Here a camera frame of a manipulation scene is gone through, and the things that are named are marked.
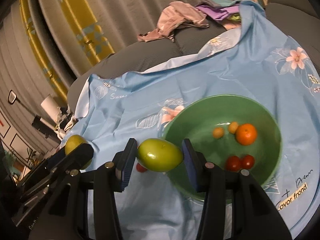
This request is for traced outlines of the orange tangerine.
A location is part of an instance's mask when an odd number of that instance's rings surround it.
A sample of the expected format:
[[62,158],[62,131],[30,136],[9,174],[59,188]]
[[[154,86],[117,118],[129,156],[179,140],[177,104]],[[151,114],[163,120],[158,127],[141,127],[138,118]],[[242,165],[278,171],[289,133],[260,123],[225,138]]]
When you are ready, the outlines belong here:
[[248,146],[255,142],[257,139],[257,129],[252,124],[242,124],[236,129],[236,141],[243,145]]

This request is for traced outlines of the light blue floral cloth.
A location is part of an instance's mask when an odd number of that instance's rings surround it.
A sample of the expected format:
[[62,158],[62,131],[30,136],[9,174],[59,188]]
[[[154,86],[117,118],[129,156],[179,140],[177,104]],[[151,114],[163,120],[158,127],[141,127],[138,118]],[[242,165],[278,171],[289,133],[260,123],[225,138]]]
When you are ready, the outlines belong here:
[[197,100],[236,94],[259,102],[276,119],[283,139],[279,168],[264,189],[297,237],[319,206],[319,75],[303,47],[259,5],[242,1],[240,15],[240,28],[210,39],[197,54],[112,79],[90,75],[69,135],[92,145],[94,170],[129,138],[161,137]]

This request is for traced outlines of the red tomato in bowl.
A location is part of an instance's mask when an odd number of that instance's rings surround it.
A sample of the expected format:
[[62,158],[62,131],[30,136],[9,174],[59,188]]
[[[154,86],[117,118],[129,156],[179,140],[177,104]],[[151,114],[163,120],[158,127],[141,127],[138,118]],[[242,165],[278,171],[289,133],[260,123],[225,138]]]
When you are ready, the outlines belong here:
[[255,158],[252,155],[245,155],[241,159],[241,167],[250,170],[255,165]]
[[225,169],[230,172],[238,172],[241,169],[241,159],[237,156],[230,156],[225,163]]

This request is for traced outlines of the small yellow kumquat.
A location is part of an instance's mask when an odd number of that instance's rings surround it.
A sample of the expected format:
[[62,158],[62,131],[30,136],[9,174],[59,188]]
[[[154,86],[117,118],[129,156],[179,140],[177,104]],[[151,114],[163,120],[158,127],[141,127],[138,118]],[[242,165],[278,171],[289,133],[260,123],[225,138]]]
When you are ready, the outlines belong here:
[[213,138],[215,139],[222,138],[224,134],[225,134],[225,130],[223,129],[223,127],[216,127],[212,132]]
[[231,134],[235,134],[238,127],[239,124],[236,121],[231,122],[228,126],[228,132]]

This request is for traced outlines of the grey sofa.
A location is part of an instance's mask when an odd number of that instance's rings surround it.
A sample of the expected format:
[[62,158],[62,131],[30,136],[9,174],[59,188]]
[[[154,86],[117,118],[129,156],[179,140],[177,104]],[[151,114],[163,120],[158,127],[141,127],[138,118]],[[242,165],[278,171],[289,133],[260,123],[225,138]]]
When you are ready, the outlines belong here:
[[[306,49],[313,65],[319,69],[319,0],[268,0],[265,11],[269,21]],[[77,78],[69,89],[68,105],[71,111],[75,110],[81,90],[91,74],[112,79],[129,71],[143,72],[173,57],[195,54],[210,38],[225,31],[222,25],[209,20],[208,28],[177,30],[174,42],[168,39],[135,42]]]

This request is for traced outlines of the black stand with mirror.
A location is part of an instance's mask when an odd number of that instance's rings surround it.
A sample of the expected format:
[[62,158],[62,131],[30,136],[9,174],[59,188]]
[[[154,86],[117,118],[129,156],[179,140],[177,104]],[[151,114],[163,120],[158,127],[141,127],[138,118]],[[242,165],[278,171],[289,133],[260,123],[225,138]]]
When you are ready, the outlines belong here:
[[31,124],[33,128],[42,133],[47,139],[50,138],[58,144],[61,142],[61,140],[57,136],[57,133],[55,132],[54,126],[46,119],[30,110],[25,104],[20,101],[20,99],[17,97],[17,94],[13,90],[10,90],[8,95],[8,103],[10,105],[13,105],[15,102],[18,102],[26,111],[28,111],[34,117]]

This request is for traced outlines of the small yellow kumquat left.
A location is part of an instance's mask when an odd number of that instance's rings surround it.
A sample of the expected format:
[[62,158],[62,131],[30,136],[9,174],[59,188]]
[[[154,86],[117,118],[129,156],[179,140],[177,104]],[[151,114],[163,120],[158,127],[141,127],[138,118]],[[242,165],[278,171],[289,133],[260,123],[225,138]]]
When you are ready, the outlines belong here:
[[213,138],[215,139],[222,138],[224,134],[225,134],[225,130],[223,129],[223,127],[216,127],[212,132]]

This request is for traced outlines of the red cherry tomato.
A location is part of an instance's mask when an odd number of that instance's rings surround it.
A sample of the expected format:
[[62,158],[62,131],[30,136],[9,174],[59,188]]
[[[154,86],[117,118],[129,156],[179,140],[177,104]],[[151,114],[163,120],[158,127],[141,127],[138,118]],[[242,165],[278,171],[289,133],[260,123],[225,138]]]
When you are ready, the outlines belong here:
[[137,163],[137,164],[136,164],[136,170],[137,170],[138,172],[140,172],[140,173],[144,173],[144,172],[146,172],[148,169],[145,168],[145,167],[143,167],[142,165],[140,165],[140,163]]

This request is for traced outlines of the white lamp shade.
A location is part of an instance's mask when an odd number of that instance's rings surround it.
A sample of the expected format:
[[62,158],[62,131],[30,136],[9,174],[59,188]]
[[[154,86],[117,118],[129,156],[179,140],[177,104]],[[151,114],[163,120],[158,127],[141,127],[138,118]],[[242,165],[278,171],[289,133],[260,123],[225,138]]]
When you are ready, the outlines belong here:
[[56,103],[51,95],[48,95],[42,102],[41,107],[48,114],[48,116],[57,124],[61,114],[60,106]]

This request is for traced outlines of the yellow-green small fruit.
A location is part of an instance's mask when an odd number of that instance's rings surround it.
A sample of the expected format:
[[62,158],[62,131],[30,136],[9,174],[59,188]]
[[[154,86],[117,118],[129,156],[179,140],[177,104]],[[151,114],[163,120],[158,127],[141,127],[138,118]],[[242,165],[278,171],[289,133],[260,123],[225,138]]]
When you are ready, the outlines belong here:
[[85,170],[91,165],[94,152],[85,138],[74,134],[66,141],[65,155],[72,166],[79,168],[83,164],[80,169]]

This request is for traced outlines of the pink crumpled garment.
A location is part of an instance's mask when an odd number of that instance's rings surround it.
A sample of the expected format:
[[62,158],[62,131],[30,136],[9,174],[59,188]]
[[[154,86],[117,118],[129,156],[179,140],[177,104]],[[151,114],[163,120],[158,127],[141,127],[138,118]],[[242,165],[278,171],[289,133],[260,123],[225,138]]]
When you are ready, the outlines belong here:
[[158,19],[156,28],[148,33],[139,34],[139,42],[150,42],[163,38],[174,41],[174,31],[190,27],[208,28],[206,15],[189,3],[174,1],[169,4]]

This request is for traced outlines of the small yellow kumquat right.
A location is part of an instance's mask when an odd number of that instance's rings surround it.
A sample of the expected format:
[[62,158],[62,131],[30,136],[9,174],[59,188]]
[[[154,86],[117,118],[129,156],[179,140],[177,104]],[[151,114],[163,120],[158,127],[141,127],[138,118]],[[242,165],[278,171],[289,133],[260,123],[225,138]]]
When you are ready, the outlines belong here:
[[235,134],[238,127],[239,124],[236,121],[231,122],[228,126],[228,132],[231,134]]

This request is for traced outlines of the green oval fruit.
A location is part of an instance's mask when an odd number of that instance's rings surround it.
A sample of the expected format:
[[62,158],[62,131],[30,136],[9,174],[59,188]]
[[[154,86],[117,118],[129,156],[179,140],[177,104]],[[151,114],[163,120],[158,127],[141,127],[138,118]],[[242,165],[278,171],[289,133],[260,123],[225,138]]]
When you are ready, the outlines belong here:
[[179,147],[159,138],[144,140],[137,150],[137,160],[144,168],[154,172],[168,172],[183,161]]

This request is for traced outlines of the purple folded clothes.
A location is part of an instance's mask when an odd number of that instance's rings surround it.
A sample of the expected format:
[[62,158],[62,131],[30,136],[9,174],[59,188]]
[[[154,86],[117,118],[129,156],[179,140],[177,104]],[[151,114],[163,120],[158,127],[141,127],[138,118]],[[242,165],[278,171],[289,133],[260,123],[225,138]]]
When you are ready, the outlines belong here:
[[202,0],[195,8],[226,30],[241,27],[240,0]]

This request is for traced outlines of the potted green plant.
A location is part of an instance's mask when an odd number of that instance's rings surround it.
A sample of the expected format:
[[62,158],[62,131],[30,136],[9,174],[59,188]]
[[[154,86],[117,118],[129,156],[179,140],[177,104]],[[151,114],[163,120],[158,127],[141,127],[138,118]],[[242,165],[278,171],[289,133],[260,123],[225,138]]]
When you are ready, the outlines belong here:
[[31,148],[27,148],[27,164],[28,167],[32,170],[35,166],[37,166],[40,161],[39,161],[39,155],[38,152],[36,150],[32,150]]

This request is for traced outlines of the grey pleated curtain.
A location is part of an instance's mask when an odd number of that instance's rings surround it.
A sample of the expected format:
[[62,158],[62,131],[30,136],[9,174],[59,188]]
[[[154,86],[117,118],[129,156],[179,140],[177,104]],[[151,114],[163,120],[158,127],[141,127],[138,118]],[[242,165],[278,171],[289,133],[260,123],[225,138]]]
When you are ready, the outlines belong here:
[[[164,8],[173,1],[192,5],[201,0],[87,0],[115,53],[137,42],[139,34],[156,27]],[[41,154],[57,146],[31,125],[34,117],[18,102],[8,103],[13,90],[20,101],[35,114],[46,118],[41,102],[48,96],[60,106],[43,71],[37,65],[23,26],[19,0],[1,0],[1,138],[15,151],[27,148]]]

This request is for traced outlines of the green plastic bowl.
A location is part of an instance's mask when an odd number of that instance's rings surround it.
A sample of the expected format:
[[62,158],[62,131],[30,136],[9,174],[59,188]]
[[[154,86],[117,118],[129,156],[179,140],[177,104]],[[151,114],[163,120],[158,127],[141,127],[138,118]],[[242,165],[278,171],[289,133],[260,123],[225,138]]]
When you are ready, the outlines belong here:
[[[233,121],[240,125],[252,124],[257,129],[253,144],[240,145],[228,132]],[[225,130],[220,139],[213,138],[216,127]],[[252,155],[255,165],[250,172],[261,186],[273,178],[281,159],[282,139],[274,117],[258,102],[239,95],[210,96],[186,107],[169,122],[163,134],[164,140],[178,147],[185,138],[191,141],[194,150],[220,168],[225,168],[230,156]]]

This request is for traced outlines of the yellow patterned curtain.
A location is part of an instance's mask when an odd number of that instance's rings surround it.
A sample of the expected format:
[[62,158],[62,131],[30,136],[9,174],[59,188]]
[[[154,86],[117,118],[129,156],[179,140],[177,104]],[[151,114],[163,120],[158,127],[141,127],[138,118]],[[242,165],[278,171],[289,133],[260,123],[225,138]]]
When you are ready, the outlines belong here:
[[87,0],[19,0],[31,51],[58,99],[114,53]]

